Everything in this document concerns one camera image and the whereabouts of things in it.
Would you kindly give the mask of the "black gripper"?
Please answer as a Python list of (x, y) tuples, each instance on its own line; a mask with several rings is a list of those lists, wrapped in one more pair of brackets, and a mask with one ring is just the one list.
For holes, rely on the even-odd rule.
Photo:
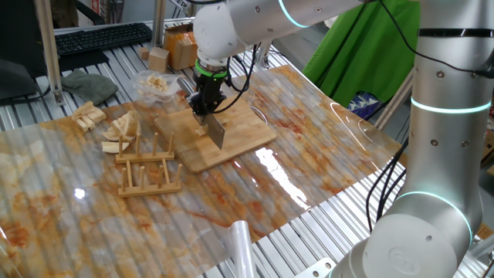
[(194, 76), (197, 94), (188, 98), (188, 104), (195, 115), (203, 117), (205, 115), (205, 105), (211, 113), (226, 99), (226, 95), (221, 90), (224, 77)]

